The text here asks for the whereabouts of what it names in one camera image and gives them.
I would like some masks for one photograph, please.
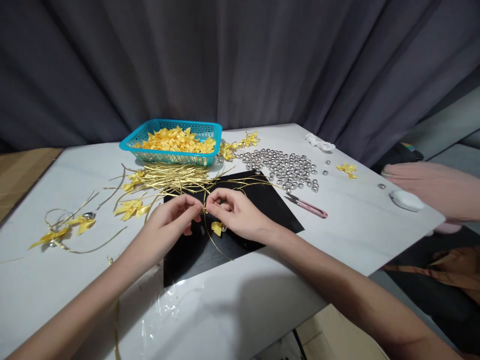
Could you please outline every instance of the hand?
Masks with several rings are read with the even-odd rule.
[[[278,225],[265,216],[241,191],[218,188],[206,199],[206,210],[235,234],[265,244],[265,235]]]
[[[192,220],[200,222],[202,207],[199,200],[186,194],[157,206],[122,256],[134,259],[140,272],[146,272],[170,251],[182,233],[192,235]]]

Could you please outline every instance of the white tissue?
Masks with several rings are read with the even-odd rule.
[[[313,135],[311,132],[309,132],[305,136],[305,139],[310,143],[310,145],[312,145],[313,147],[320,148],[323,151],[332,151],[336,147],[332,143],[320,140],[318,137]]]

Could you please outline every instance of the silver ball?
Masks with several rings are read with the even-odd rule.
[[[95,214],[93,212],[86,212],[82,216],[84,219],[95,219]]]

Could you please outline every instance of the bead pile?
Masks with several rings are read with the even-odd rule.
[[[279,150],[262,149],[254,152],[236,154],[236,157],[246,164],[247,170],[254,170],[255,175],[260,175],[263,167],[268,168],[271,182],[281,186],[287,193],[302,189],[304,185],[315,193],[319,191],[317,179],[310,180],[310,174],[317,175],[317,166],[305,155],[283,153]]]

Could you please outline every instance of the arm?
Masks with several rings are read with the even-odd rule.
[[[396,297],[271,221],[241,192],[217,189],[206,209],[241,237],[275,249],[392,359],[461,359]]]
[[[203,205],[189,195],[158,206],[121,256],[7,359],[69,359],[99,317],[172,248],[191,235]]]

